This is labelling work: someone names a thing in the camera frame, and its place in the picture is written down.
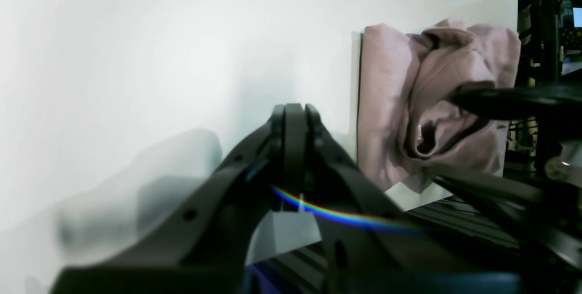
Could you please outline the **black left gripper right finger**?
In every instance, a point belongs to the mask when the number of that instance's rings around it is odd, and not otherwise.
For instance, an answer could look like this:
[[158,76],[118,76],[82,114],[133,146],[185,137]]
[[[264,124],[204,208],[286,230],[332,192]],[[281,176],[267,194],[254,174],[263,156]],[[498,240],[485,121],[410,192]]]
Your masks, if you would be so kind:
[[331,137],[316,108],[303,112],[298,191],[315,214],[331,294],[519,294],[514,265],[486,242],[409,218]]

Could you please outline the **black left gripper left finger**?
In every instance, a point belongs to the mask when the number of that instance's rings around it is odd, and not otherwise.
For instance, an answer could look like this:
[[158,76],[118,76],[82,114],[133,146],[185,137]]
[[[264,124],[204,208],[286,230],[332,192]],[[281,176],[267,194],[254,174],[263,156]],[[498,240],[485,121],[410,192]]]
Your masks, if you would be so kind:
[[293,108],[276,105],[268,122],[144,238],[106,261],[65,269],[50,292],[261,294],[260,278],[245,262],[274,205],[270,183],[282,175],[285,118]]

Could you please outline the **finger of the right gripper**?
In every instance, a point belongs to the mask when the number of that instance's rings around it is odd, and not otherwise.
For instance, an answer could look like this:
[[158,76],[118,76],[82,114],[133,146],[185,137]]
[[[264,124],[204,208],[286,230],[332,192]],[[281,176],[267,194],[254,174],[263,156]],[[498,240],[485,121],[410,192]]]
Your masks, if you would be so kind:
[[538,87],[475,89],[456,93],[449,101],[474,115],[490,120],[526,117],[561,119],[580,117],[581,83],[553,83]]

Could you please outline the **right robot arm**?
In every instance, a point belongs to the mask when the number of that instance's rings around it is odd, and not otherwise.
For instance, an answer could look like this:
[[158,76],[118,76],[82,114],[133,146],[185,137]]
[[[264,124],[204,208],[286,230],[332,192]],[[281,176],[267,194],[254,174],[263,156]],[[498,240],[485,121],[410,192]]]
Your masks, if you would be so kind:
[[[318,140],[314,163],[324,193],[312,201],[339,208],[348,224],[318,218],[326,246],[329,294],[445,293],[574,294],[581,288],[581,232],[574,224],[574,187],[581,168],[557,149],[538,149],[542,176],[530,184],[499,178],[497,122],[534,116],[543,139],[580,140],[581,87],[551,83],[513,87],[520,40],[496,25],[443,20],[419,35],[371,25],[361,38],[357,162]],[[470,271],[434,231],[408,224],[384,194],[421,174],[464,199],[515,238],[516,271]],[[459,275],[470,280],[461,289]]]

